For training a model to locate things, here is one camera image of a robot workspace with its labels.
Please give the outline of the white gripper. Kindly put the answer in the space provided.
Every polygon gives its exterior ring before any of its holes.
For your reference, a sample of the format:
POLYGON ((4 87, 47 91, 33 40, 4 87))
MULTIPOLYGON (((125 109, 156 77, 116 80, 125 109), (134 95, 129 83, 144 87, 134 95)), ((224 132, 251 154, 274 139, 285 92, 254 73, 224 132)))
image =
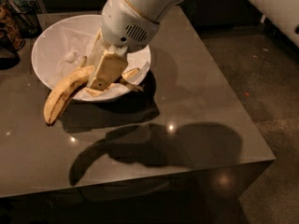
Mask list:
POLYGON ((106 50, 110 45, 126 46, 129 52, 140 51, 157 34, 159 26, 159 22, 147 19, 128 0, 107 0, 102 11, 101 29, 86 62, 95 65, 87 87, 104 91, 127 68, 126 58, 106 50))

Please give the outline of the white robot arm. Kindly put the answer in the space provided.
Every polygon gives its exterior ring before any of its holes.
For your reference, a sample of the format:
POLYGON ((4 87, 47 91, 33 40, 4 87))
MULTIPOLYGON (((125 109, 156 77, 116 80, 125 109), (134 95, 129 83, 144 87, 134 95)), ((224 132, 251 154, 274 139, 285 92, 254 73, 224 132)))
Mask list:
MULTIPOLYGON (((100 42, 124 58, 146 47, 174 6, 190 0, 107 0, 99 27, 100 42)), ((216 0, 206 0, 214 5, 216 0)), ((248 0, 291 42, 299 45, 299 0, 248 0)))

